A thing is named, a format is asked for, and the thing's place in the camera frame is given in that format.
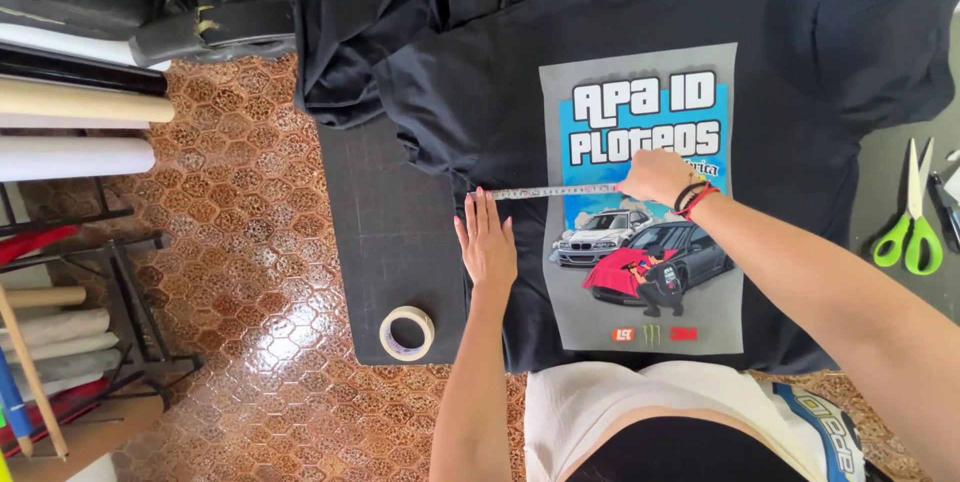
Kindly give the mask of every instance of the monster energy logo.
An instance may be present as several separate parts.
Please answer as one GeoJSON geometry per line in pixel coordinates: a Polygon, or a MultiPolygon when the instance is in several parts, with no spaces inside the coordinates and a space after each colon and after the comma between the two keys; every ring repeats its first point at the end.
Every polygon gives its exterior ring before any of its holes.
{"type": "Polygon", "coordinates": [[[659,347],[660,342],[661,342],[660,325],[644,324],[643,325],[643,345],[654,348],[654,347],[659,347]]]}

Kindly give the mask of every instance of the masking tape roll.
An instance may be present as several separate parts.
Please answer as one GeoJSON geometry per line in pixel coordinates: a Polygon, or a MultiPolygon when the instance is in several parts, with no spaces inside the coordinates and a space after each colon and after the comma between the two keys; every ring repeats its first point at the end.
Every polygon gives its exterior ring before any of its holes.
{"type": "Polygon", "coordinates": [[[423,358],[426,352],[430,351],[433,336],[433,321],[424,313],[424,310],[414,306],[400,306],[394,309],[380,324],[380,345],[383,346],[383,350],[390,353],[393,358],[403,362],[412,362],[423,358]],[[423,330],[423,344],[417,347],[405,347],[395,340],[390,325],[397,319],[409,319],[419,325],[420,330],[423,330]]]}

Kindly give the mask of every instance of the green scissors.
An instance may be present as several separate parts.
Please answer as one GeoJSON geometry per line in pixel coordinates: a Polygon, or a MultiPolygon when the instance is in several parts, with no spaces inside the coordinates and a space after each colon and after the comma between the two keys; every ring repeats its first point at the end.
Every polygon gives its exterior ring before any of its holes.
{"type": "Polygon", "coordinates": [[[904,252],[907,231],[910,231],[910,220],[913,220],[913,232],[910,242],[906,244],[906,256],[903,263],[906,270],[918,276],[926,276],[936,272],[944,260],[944,249],[937,238],[933,227],[924,218],[924,195],[927,193],[927,177],[930,173],[930,160],[933,157],[933,139],[926,142],[923,158],[917,168],[917,143],[910,139],[910,164],[907,166],[906,185],[906,212],[890,229],[880,237],[873,246],[873,262],[881,267],[893,266],[900,260],[904,252]],[[920,267],[922,243],[926,242],[929,248],[929,259],[920,267]]]}

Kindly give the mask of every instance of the bracelet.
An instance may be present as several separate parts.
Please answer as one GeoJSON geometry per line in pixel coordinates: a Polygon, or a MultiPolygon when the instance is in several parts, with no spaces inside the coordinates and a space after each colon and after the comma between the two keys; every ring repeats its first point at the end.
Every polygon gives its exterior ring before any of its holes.
{"type": "Polygon", "coordinates": [[[693,197],[693,200],[690,201],[690,204],[688,204],[686,208],[683,208],[682,210],[679,211],[679,215],[689,222],[690,212],[693,211],[693,207],[700,205],[700,202],[704,199],[704,197],[708,196],[711,193],[719,193],[719,191],[720,191],[720,188],[707,184],[706,188],[702,192],[697,193],[697,196],[693,197]]]}
{"type": "Polygon", "coordinates": [[[683,188],[683,191],[679,192],[679,195],[677,195],[677,200],[673,203],[673,209],[681,210],[680,205],[684,203],[684,199],[687,198],[688,193],[692,192],[697,188],[701,188],[709,185],[710,185],[710,182],[697,182],[696,184],[690,184],[689,186],[686,186],[685,188],[683,188]]]}

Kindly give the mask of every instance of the tiled floor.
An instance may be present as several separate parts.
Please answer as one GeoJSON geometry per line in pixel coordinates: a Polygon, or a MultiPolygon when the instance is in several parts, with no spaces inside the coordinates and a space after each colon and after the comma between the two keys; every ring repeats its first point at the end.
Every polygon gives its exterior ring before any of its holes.
{"type": "MultiPolygon", "coordinates": [[[[175,64],[176,119],[147,135],[156,167],[110,184],[135,217],[83,230],[170,233],[138,276],[173,344],[208,360],[114,455],[121,481],[426,480],[450,368],[357,365],[316,129],[290,103],[295,69],[292,57],[175,64]]],[[[23,186],[39,211],[93,206],[82,182],[23,186]]],[[[845,407],[889,474],[929,479],[845,377],[792,381],[845,407]]],[[[524,384],[508,381],[514,480],[524,384]]]]}

